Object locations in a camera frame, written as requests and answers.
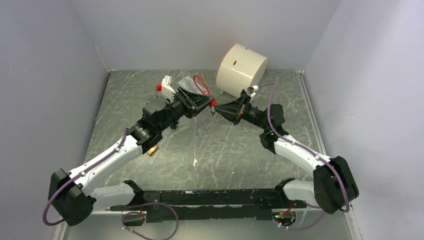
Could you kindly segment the red cable lock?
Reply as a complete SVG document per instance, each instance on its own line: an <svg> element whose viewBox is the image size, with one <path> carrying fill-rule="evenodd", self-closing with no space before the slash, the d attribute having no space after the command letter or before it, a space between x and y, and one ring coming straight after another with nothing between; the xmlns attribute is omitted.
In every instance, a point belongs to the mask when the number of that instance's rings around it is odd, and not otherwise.
<svg viewBox="0 0 424 240"><path fill-rule="evenodd" d="M210 97L212 96L208 86L205 83L205 81L199 75L195 74L193 76L193 81L194 81L194 85L200 91L201 94L203 94L205 96L210 96ZM212 100L210 101L208 106L211 108L212 111L214 111L216 104L217 104L217 101L214 98L212 98Z"/></svg>

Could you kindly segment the brass padlock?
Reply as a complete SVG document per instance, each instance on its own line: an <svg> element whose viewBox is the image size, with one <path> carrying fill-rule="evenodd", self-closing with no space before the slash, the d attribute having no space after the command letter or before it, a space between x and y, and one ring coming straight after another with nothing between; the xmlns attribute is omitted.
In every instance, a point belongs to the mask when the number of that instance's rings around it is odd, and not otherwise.
<svg viewBox="0 0 424 240"><path fill-rule="evenodd" d="M158 151L158 149L159 149L159 146L156 144L156 145L154 145L154 146L152 146L147 152L146 152L146 154L148 155L148 156L153 156L157 151Z"/></svg>

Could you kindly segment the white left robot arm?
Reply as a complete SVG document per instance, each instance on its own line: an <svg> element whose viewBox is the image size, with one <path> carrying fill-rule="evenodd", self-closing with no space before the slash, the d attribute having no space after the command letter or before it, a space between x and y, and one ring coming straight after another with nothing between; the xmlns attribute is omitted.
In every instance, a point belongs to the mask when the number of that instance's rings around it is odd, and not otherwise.
<svg viewBox="0 0 424 240"><path fill-rule="evenodd" d="M176 129L180 118L196 117L216 101L211 95L189 92L179 87L173 100L151 97L142 109L142 117L122 137L92 160L70 171L56 170L50 177L48 202L42 214L46 226L66 222L75 226L92 211L125 205L137 210L143 203L143 190L132 181L114 187L98 187L124 164L151 154L167 128Z"/></svg>

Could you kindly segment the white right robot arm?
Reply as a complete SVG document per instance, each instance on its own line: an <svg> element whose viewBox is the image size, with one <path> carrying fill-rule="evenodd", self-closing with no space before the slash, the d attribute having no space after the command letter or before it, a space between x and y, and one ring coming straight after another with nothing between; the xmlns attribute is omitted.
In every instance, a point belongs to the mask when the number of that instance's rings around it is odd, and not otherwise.
<svg viewBox="0 0 424 240"><path fill-rule="evenodd" d="M311 181L283 181L281 190L274 195L276 204L286 208L293 201L303 201L328 214L348 212L350 202L360 193L347 160L321 154L285 131L284 110L280 104L270 103L261 110L250 100L251 97L243 93L232 102L216 105L214 110L234 125L244 120L261 128L259 139L266 150L289 159L312 177Z"/></svg>

